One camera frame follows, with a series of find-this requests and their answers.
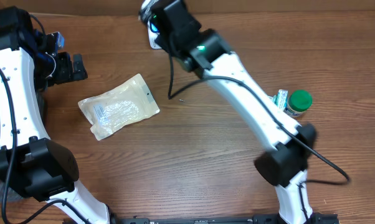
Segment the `brown cardboard backboard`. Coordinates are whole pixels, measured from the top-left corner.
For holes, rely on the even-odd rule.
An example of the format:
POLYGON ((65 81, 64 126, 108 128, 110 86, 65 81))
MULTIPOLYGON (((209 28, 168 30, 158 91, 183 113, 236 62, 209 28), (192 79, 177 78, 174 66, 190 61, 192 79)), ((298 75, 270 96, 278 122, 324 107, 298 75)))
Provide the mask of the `brown cardboard backboard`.
MULTIPOLYGON (((0 0, 0 9, 16 6, 28 12, 74 16, 137 15, 140 0, 0 0)), ((375 0, 186 0, 192 13, 282 11, 372 11, 375 0)))

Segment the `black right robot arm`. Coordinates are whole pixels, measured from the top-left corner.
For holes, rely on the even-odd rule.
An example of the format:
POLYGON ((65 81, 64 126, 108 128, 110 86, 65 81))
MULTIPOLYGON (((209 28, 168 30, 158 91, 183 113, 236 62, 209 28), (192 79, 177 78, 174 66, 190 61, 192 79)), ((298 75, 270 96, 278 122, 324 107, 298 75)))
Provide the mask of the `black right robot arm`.
POLYGON ((257 136, 265 151, 254 165, 275 187, 280 222, 311 223, 305 181, 314 128, 301 126, 278 108, 232 47, 214 29, 201 29, 184 1, 144 1, 139 18, 156 28, 157 44, 224 97, 257 136))

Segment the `green lid white jar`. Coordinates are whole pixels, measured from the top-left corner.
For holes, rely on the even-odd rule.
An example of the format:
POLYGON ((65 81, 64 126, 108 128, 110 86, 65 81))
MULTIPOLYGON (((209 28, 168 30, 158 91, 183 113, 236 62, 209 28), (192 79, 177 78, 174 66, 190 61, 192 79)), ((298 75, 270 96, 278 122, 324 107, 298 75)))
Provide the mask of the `green lid white jar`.
POLYGON ((303 115, 312 103, 313 97, 308 91, 297 90, 288 97, 284 112, 293 118, 297 118, 303 115))

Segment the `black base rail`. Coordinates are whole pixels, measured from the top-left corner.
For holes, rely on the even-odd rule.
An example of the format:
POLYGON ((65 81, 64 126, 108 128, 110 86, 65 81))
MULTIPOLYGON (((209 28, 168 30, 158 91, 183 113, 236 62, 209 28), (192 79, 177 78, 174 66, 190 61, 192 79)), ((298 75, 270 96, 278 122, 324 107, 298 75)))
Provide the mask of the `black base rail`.
MULTIPOLYGON (((309 223, 340 224, 338 215, 314 213, 309 223)), ((222 218, 182 218, 150 220, 148 218, 112 218, 110 223, 117 224, 281 224, 285 223, 279 215, 254 215, 253 217, 222 217, 222 218)))

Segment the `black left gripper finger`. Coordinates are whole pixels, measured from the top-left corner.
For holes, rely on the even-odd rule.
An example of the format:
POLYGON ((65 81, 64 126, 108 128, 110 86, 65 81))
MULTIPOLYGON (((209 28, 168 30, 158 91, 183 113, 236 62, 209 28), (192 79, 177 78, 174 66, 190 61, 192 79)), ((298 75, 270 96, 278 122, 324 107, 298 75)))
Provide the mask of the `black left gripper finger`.
POLYGON ((83 64, 83 59, 81 54, 73 55, 73 68, 74 72, 85 72, 85 67, 83 64))
POLYGON ((79 71, 74 71, 72 74, 72 81, 80 81, 80 80, 85 80, 88 78, 87 72, 85 70, 79 70, 79 71))

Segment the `small teal tissue pack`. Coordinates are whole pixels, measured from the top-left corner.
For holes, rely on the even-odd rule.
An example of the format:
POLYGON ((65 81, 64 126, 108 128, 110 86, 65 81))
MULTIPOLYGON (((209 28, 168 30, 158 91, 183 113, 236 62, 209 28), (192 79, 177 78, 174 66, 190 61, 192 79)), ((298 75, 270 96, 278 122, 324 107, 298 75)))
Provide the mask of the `small teal tissue pack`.
POLYGON ((287 107, 288 91, 280 89, 276 95, 273 96, 272 101, 282 111, 287 107))

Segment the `beige glossy plastic package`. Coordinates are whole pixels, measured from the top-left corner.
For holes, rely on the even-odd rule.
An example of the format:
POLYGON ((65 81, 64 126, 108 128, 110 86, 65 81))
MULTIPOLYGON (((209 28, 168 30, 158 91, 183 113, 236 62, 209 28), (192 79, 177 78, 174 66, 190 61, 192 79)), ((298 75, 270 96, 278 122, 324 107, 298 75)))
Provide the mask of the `beige glossy plastic package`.
POLYGON ((148 85, 139 73, 110 91, 79 101, 78 106, 92 125, 90 130, 98 141, 124 126, 160 112, 148 85))

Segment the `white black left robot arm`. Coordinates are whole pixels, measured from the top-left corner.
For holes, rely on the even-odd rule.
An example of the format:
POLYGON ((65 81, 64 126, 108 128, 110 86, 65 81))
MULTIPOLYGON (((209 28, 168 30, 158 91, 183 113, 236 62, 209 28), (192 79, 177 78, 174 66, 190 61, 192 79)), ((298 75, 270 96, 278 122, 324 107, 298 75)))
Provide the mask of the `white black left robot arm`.
POLYGON ((35 29, 37 18, 12 6, 0 9, 0 199, 10 192, 56 206, 70 223, 115 223, 109 207, 79 179, 72 152, 52 141, 39 93, 84 80, 82 56, 64 52, 64 38, 35 29))

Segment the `white barcode scanner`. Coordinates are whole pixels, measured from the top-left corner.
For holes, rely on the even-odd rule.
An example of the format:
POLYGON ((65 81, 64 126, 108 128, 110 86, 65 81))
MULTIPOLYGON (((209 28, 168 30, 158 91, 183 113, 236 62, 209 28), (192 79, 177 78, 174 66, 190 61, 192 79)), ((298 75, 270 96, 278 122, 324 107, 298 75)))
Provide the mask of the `white barcode scanner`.
POLYGON ((152 49, 162 49, 162 47, 156 42, 158 36, 159 30, 152 22, 148 21, 148 38, 152 49))

